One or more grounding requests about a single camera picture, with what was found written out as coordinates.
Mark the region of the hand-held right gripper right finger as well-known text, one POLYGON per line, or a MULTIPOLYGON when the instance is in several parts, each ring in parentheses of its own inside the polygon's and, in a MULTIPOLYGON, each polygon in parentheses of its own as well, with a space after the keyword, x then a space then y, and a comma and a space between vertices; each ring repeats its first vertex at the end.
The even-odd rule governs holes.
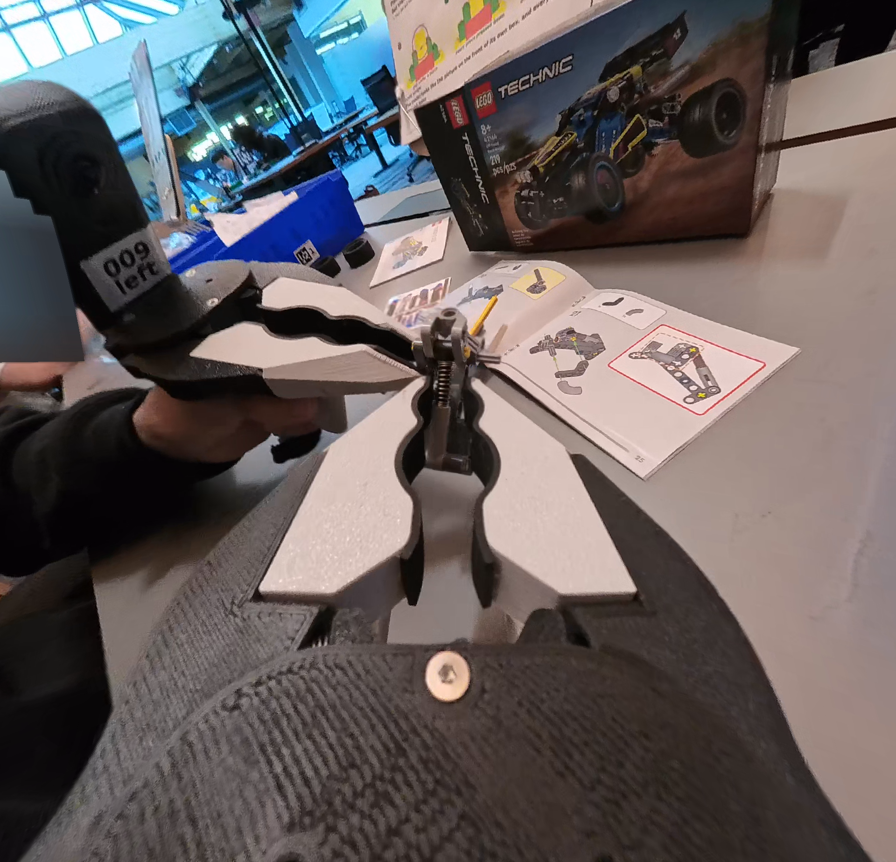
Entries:
POLYGON ((469 384, 476 503, 472 576, 483 607, 626 602, 637 588, 566 447, 481 381, 469 384))

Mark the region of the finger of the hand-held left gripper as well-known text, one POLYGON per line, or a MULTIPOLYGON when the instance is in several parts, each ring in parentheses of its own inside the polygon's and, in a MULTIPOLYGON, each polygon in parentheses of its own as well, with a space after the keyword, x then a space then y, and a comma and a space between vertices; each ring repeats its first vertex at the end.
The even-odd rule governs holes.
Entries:
POLYGON ((416 335, 351 290, 280 277, 262 291, 263 326, 289 339, 316 337, 340 346, 369 346, 393 358, 412 358, 416 335))
POLYGON ((420 374, 411 349, 417 333, 373 328, 356 319, 343 324, 360 328, 359 338, 288 338, 258 322, 241 322, 200 341, 190 356, 259 371, 274 396, 283 399, 386 392, 420 374))

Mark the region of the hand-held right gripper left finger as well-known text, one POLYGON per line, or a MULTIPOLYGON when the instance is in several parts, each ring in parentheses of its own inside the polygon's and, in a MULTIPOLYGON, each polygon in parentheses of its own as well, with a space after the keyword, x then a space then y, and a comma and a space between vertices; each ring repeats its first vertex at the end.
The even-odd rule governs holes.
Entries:
POLYGON ((399 561, 420 531, 399 465, 425 385, 413 380, 323 454, 259 584, 262 599, 389 620, 404 596, 399 561))

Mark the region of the grey toy brick assembly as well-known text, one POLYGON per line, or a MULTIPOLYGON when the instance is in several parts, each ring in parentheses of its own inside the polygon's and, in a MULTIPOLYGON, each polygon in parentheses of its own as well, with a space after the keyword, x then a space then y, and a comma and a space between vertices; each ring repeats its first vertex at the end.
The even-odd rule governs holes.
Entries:
POLYGON ((444 308, 421 330, 412 350, 425 377, 416 402, 424 465, 471 475, 483 447, 478 426, 484 402, 474 384, 482 345, 457 308, 444 308))

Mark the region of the person's left forearm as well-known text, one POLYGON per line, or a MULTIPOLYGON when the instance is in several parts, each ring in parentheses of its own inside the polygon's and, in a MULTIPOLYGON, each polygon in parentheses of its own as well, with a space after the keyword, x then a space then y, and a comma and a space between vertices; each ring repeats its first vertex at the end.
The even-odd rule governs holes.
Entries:
POLYGON ((3 577, 136 540, 196 485, 235 466, 179 460, 144 444, 133 414, 148 394, 116 389, 57 410, 2 406, 3 577))

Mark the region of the toy buggy set box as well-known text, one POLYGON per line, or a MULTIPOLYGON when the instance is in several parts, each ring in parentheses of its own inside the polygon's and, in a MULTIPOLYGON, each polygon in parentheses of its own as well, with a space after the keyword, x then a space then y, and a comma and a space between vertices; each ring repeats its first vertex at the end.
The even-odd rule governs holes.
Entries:
POLYGON ((777 179, 801 0, 608 0, 417 118, 470 250, 743 237, 777 179))

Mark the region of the person's left hand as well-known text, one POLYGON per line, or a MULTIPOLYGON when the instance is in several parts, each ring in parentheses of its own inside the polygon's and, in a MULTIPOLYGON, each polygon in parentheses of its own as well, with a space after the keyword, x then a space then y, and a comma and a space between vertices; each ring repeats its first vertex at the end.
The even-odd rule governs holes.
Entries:
POLYGON ((316 399, 182 400, 154 388, 134 411, 132 422, 143 445, 173 460, 232 463, 273 435, 317 430, 318 409, 316 399))

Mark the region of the white standing board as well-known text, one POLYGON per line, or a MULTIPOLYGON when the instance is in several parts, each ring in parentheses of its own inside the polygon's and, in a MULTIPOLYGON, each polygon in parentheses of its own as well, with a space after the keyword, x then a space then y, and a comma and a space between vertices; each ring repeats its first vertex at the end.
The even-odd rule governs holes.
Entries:
POLYGON ((161 218, 168 222, 185 218, 185 202, 171 140, 165 133, 159 95, 147 42, 142 39, 133 51, 129 65, 133 91, 146 157, 159 199, 161 218))

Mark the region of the blue plastic storage bin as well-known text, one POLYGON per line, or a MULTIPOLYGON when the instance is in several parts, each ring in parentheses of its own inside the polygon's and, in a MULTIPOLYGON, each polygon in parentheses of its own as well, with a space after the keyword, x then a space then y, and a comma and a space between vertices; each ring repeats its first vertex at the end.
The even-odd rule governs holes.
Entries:
POLYGON ((191 245, 169 257, 172 270, 183 273, 223 260, 310 264, 320 256, 336 256, 363 235, 349 183, 340 171, 315 177, 294 190, 295 203, 230 247, 224 246, 213 228, 202 232, 191 245))

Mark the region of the colourful sticker sheet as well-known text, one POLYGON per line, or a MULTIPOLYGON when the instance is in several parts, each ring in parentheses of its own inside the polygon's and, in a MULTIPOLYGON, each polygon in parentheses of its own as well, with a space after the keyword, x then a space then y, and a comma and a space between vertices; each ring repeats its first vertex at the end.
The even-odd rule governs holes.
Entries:
POLYGON ((441 310, 452 285, 450 277, 393 296, 385 307, 387 317, 413 328, 441 310))

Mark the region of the white paper sheet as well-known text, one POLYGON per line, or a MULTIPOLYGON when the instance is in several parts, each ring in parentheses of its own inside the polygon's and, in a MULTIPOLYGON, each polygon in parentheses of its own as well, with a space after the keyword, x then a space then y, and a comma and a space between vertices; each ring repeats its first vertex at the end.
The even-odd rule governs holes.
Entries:
POLYGON ((245 200, 242 211, 208 214, 207 220, 224 246, 230 247, 296 201, 296 190, 272 193, 245 200))

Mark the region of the small leaflet with car picture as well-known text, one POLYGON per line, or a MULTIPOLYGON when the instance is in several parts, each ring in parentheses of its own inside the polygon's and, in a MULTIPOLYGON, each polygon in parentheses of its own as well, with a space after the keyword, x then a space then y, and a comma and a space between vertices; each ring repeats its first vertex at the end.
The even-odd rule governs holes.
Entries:
POLYGON ((387 243, 369 283, 371 288, 442 261, 453 218, 443 217, 387 243))

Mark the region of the long wooden table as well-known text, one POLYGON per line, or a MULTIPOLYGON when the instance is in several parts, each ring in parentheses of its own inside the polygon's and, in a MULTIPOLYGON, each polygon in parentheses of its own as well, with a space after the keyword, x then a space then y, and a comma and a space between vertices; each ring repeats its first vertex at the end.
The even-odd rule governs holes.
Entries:
POLYGON ((240 184, 240 186, 233 187, 231 190, 235 195, 244 196, 250 190, 261 187, 263 184, 270 184, 284 177, 287 173, 303 167, 307 161, 321 156, 324 152, 329 151, 334 144, 355 133, 358 133, 358 137, 363 141, 366 149, 375 154, 377 161, 381 165, 381 170, 386 169, 389 163, 386 161, 385 154, 375 134, 381 129, 384 130, 389 126, 397 124, 399 112, 398 104, 382 113, 374 109, 358 110, 331 128, 321 139, 314 140, 301 150, 294 151, 285 160, 277 162, 258 176, 240 184))

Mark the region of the person's dark clothing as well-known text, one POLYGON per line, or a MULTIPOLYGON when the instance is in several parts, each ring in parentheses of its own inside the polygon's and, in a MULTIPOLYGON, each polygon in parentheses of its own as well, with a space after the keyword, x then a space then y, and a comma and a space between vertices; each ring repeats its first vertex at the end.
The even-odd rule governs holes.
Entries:
POLYGON ((89 571, 48 567, 19 582, 2 600, 2 860, 18 860, 55 814, 110 710, 89 571))

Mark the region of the white sheet with brick pictures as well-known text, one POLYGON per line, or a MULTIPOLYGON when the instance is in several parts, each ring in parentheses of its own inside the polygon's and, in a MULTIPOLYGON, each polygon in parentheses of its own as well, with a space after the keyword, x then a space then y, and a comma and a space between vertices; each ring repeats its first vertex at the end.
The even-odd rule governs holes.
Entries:
POLYGON ((383 0, 402 101, 411 109, 605 0, 383 0))

